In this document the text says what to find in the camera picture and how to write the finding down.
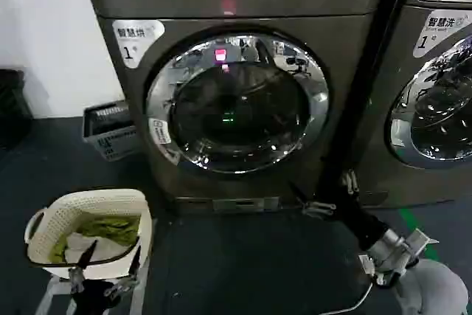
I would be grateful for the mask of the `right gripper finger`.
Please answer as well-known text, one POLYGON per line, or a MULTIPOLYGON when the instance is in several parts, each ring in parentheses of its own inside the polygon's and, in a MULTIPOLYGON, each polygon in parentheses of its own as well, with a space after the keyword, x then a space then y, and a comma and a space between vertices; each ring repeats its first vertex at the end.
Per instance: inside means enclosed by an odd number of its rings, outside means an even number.
POLYGON ((347 170, 341 176, 341 184, 345 187, 347 193, 354 197, 358 197, 360 189, 358 179, 354 170, 347 170))
POLYGON ((292 182, 288 182, 291 192, 302 206, 302 213, 309 216, 334 216, 335 204, 309 201, 308 197, 292 182))

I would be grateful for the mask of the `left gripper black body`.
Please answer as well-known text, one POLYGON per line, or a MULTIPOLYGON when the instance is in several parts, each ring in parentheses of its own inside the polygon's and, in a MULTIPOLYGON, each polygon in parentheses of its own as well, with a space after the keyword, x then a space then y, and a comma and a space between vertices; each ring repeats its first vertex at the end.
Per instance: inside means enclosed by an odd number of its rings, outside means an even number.
POLYGON ((117 306, 120 296, 111 299, 105 295, 113 285, 103 280, 84 280, 83 291, 79 293, 79 315, 102 315, 117 306))

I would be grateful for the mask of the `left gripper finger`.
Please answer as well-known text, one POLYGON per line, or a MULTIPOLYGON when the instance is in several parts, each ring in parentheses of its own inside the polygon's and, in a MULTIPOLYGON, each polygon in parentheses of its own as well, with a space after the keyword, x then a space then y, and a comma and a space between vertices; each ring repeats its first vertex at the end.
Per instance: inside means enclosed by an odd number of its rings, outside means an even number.
POLYGON ((104 295, 122 295, 127 293, 139 283, 138 281, 138 270, 140 267, 140 247, 138 247, 136 254, 133 257, 128 275, 120 279, 117 283, 113 284, 110 288, 105 290, 104 295))
POLYGON ((85 250, 77 264, 69 269, 69 281, 71 284, 71 292, 83 292, 83 282, 85 280, 84 271, 90 263, 92 255, 97 247, 97 240, 94 240, 90 247, 85 250))

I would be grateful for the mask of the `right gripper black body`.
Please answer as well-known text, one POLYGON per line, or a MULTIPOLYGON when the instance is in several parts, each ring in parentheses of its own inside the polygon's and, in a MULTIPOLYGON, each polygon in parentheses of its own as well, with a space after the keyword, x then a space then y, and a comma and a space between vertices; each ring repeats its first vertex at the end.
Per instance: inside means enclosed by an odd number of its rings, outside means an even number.
POLYGON ((342 222, 357 238, 361 248, 371 248, 388 231, 388 225, 364 210, 347 191, 333 194, 335 219, 342 222))

